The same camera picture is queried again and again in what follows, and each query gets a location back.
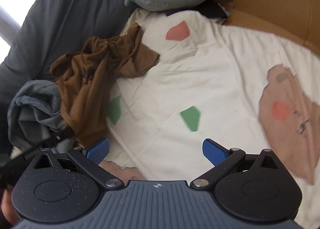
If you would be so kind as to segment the dark grey pillow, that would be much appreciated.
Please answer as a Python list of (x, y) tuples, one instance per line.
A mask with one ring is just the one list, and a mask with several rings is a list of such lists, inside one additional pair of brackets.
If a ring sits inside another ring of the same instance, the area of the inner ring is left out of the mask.
[(124, 1), (36, 0), (1, 63), (1, 114), (27, 81), (50, 80), (60, 56), (80, 51), (90, 37), (119, 35), (136, 8)]

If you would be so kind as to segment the brown printed t-shirt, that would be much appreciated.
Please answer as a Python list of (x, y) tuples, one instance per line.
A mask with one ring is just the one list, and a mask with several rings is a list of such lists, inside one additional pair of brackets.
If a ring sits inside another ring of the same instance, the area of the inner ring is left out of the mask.
[(84, 146), (107, 134), (110, 91), (119, 77), (144, 75), (159, 54), (142, 43), (143, 31), (135, 23), (125, 35), (89, 38), (80, 52), (62, 55), (50, 67), (61, 96), (62, 118)]

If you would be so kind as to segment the grey denim garment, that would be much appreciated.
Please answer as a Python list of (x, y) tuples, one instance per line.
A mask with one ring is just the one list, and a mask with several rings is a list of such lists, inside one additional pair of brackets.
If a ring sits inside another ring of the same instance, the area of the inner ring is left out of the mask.
[(25, 152), (63, 131), (67, 123), (61, 116), (60, 107), (57, 83), (48, 80), (26, 82), (8, 108), (9, 142)]

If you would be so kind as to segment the cream bear print bedsheet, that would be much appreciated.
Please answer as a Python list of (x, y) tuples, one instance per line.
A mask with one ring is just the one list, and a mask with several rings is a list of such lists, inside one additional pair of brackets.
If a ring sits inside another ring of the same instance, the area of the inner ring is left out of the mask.
[(101, 166), (124, 180), (192, 181), (212, 167), (202, 153), (207, 138), (253, 154), (267, 148), (259, 101), (274, 66), (287, 67), (319, 102), (319, 58), (287, 39), (193, 11), (138, 9), (125, 30), (134, 23), (159, 62), (111, 91), (110, 153)]

